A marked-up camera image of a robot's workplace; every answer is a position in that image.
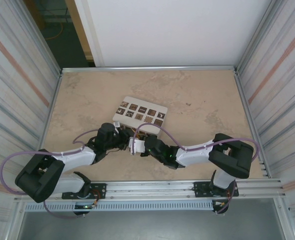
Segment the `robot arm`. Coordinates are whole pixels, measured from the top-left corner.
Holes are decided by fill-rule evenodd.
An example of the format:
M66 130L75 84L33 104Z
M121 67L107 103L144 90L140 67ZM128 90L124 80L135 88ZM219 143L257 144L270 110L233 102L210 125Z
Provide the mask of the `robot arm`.
M98 163L111 149L125 150L131 148L134 133L131 129L115 128L111 123L104 123L96 137L90 138L85 148L75 154L62 156L43 156L36 154L27 163L15 179L15 184L37 203L45 201L51 194L77 193L84 198L90 191L91 181L79 172L65 175L66 171L79 166ZM206 143L187 146L195 149L208 146L231 137L218 133ZM141 157L151 155L171 169L185 168L199 163L212 162L220 170L214 172L210 189L214 193L225 192L236 178L246 179L250 174L253 148L241 141L218 144L200 150L186 151L178 146L168 146L156 136L147 136L144 140L135 139L134 149Z

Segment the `metal frame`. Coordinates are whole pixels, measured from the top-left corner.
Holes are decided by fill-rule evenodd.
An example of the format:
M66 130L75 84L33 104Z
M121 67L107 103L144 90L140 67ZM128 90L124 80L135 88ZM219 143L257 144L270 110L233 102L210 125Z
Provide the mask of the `metal frame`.
M151 67L97 67L97 68L64 68L64 73L73 72L116 72L116 71L193 71L193 70L232 70L233 66L151 66ZM234 78L237 85L237 89L244 107L245 115L247 117L251 134L253 138L259 142L260 138L256 130L254 121L251 116L251 112L246 101L241 82L239 77L234 71ZM62 76L57 83L53 101L50 106L49 116L46 121L43 136L40 140L39 147L44 144L49 123L55 106L58 91ZM261 160L261 169L266 175L270 175L269 166L264 165L266 156L263 152L260 153L259 158ZM195 200L213 200L213 198L195 198L194 192L191 190L193 182L199 182L204 180L174 180L174 181L108 181L106 198L101 199L101 202L106 204L116 202L133 202L133 201L195 201ZM279 179L273 178L258 178L258 179L238 179L237 180L239 196L238 199L261 199L261 198L273 198L276 206L276 210L284 231L286 240L295 240L295 231L293 230L293 222L286 212L286 207L283 198L285 194L283 192L282 184ZM32 204L34 201L28 196L18 197L15 200L14 220L12 222L9 235L7 239L17 239L21 224L23 221L24 213L27 205ZM88 202L89 200L78 200L78 202ZM52 195L48 200L48 203L72 203L71 200L62 200L60 194Z

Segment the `patterned square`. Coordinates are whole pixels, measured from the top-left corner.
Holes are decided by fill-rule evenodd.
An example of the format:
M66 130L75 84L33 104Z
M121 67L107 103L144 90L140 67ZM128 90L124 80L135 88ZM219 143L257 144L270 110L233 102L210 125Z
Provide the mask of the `patterned square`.
M129 103L126 102L126 101L123 101L123 102L121 103L121 107L124 107L124 108L126 108L128 105L129 105Z
M125 116L132 118L133 117L134 112L132 111L127 111Z
M147 111L147 108L146 107L143 107L143 106L140 106L137 111L140 112L140 113L142 113L142 114L145 114L146 111Z
M155 116L157 113L157 111L153 110L153 109L149 109L148 112L147 112L147 115L150 115L150 116Z
M131 110L133 110L133 111L135 111L137 108L138 108L138 105L135 105L135 104L131 104L131 105L129 106L129 109L131 109Z
M165 115L164 113L162 113L162 112L159 112L159 113L157 114L157 117L160 118L160 119L164 119L165 116L166 116L166 115Z
M146 116L145 119L144 119L144 122L146 123L152 123L152 120L153 120L153 117L150 117L150 116Z
M139 114L139 113L137 113L135 116L135 119L137 119L137 120L142 120L142 118L143 118L143 115Z
M155 119L155 121L154 121L154 124L155 125L158 125L158 126L162 126L162 123L163 123L163 121L162 120L159 120L159 119Z
M121 114L121 115L123 115L125 111L126 111L125 109L119 107L119 108L117 109L116 113L117 113L117 114Z

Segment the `beige tabletop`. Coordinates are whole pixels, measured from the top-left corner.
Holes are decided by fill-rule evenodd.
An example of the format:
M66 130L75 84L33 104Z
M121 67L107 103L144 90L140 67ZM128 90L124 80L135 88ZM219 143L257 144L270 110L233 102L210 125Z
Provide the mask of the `beige tabletop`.
M102 123L111 123L126 96L168 108L162 125L182 145L207 142L216 133L251 138L233 72L217 71L112 71L63 74L49 124L45 149L66 151L78 148L72 140ZM95 136L89 133L85 142ZM162 133L166 144L172 140ZM99 163L74 170L92 181L209 179L217 167L195 164L172 170L151 156L131 156L128 150L111 152ZM250 178L262 178L258 160Z

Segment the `robotic arm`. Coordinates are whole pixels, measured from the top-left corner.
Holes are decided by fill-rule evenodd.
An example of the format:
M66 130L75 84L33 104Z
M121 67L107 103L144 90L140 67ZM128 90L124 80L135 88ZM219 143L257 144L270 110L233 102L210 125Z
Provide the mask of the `robotic arm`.
M97 136L89 139L85 148L75 154L62 156L35 154L15 179L15 184L27 193L35 202L45 201L51 194L76 193L85 198L90 192L91 181L74 172L65 175L66 171L79 166L96 164L101 161L107 151L112 149L141 153L141 157L152 156L171 169L185 168L189 165L212 162L220 169L215 171L207 189L216 196L224 196L227 188L236 178L247 179L250 174L253 147L242 142L233 141L209 146L215 142L231 139L222 133L206 143L184 147L168 146L155 135L145 136L143 140L135 139L132 149L134 132L131 129L115 127L111 123L103 123Z

